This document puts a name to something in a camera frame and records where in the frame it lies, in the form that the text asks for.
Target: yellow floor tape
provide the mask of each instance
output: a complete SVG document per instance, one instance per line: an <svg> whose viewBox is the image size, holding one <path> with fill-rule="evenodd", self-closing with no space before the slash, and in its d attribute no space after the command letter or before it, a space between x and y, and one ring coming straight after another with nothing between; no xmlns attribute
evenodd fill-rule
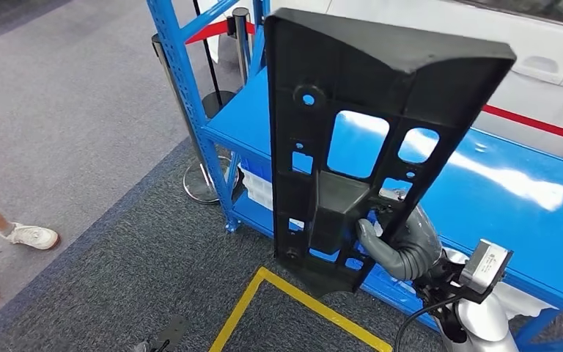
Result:
<svg viewBox="0 0 563 352"><path fill-rule="evenodd" d="M238 300L236 307L232 310L232 314L229 315L227 321L225 322L223 328L219 332L219 335L215 339L215 342L212 346L210 346L210 351L221 351L225 346L229 336L232 334L232 331L236 329L236 325L238 325L238 321L240 317L243 316L249 302L254 298L256 292L258 291L258 287L262 283L262 281L268 281L278 289L284 291L290 297L296 299L297 301L301 302L305 307L310 308L311 310L315 311L316 313L320 314L323 318L331 321L332 323L338 325L340 328L346 330L348 333L352 334L353 336L357 337L361 341L364 341L369 346L373 347L377 351L384 351L384 352L391 352L391 346L376 337L373 334L370 334L361 326L355 324L354 322L348 320L345 316L340 315L338 312L334 311L333 309L327 307L325 304L320 303L316 299L308 296L305 292L299 290L297 287L291 285L289 282L285 281L281 277L273 274L266 268L258 269L256 275L249 282L247 289L243 293L243 295Z"/></svg>

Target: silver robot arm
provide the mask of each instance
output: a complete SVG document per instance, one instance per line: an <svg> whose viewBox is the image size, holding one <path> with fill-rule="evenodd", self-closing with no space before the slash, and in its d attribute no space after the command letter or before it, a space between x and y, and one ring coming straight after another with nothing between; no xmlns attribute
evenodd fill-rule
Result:
<svg viewBox="0 0 563 352"><path fill-rule="evenodd" d="M413 281L425 307L461 297L429 312L448 352L519 351L506 313L492 293L511 251L481 240L470 260L449 258L419 206L409 216L405 231L387 239L388 243L366 219L359 220L356 229L359 242L377 263L394 278Z"/></svg>

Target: black plastic panel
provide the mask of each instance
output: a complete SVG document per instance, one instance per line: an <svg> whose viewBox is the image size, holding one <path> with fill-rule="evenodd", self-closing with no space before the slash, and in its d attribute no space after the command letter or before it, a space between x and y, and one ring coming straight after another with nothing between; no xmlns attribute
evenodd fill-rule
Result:
<svg viewBox="0 0 563 352"><path fill-rule="evenodd" d="M377 210L385 241L404 230L515 55L503 43L289 9L266 18L265 37L276 257L316 294L354 291L374 265L353 249L357 220ZM334 121L343 110L389 124L369 177L327 166ZM413 128L439 135L422 163L398 157ZM313 158L310 175L292 170L294 152ZM386 178L412 184L404 199L378 196ZM290 230L291 218L305 228ZM310 248L339 251L338 260L320 260ZM346 268L348 258L360 260L361 270Z"/></svg>

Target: shoe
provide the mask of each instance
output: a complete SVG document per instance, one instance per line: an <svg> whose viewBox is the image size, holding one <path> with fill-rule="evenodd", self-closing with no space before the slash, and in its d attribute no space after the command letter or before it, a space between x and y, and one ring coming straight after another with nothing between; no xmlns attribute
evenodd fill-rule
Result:
<svg viewBox="0 0 563 352"><path fill-rule="evenodd" d="M22 243L37 249L53 248L59 235L51 229L39 226L26 226L13 222L14 229L5 239L10 243Z"/></svg>

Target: car door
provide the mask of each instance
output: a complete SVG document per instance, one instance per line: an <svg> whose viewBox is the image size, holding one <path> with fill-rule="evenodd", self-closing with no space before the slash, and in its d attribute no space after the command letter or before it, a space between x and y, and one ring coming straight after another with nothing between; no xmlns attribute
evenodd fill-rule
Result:
<svg viewBox="0 0 563 352"><path fill-rule="evenodd" d="M509 43L517 63L474 127L563 158L563 0L333 0L328 13Z"/></svg>

